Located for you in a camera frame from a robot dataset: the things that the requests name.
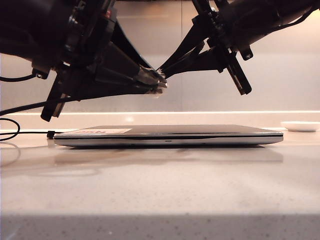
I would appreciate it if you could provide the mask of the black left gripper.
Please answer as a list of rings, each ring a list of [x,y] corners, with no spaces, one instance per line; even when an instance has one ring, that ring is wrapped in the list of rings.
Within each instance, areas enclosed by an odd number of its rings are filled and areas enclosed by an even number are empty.
[[[113,0],[76,1],[61,63],[54,69],[57,75],[40,115],[43,120],[59,117],[67,101],[145,94],[152,89],[137,75],[141,66],[153,67],[125,35],[114,4]],[[108,45],[110,39],[114,44]]]

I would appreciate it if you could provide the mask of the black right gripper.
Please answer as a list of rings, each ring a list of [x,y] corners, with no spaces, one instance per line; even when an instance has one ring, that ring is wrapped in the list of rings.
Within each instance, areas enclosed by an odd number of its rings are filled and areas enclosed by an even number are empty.
[[[223,10],[227,10],[230,4],[226,0],[216,0],[217,9],[214,9],[208,0],[194,0],[192,3],[198,13],[192,21],[193,26],[158,70],[165,77],[185,72],[216,70],[222,73],[227,70],[239,93],[249,94],[252,87],[236,58],[237,50],[232,46],[229,34],[231,25],[223,16]],[[202,53],[192,50],[205,39],[209,50]]]

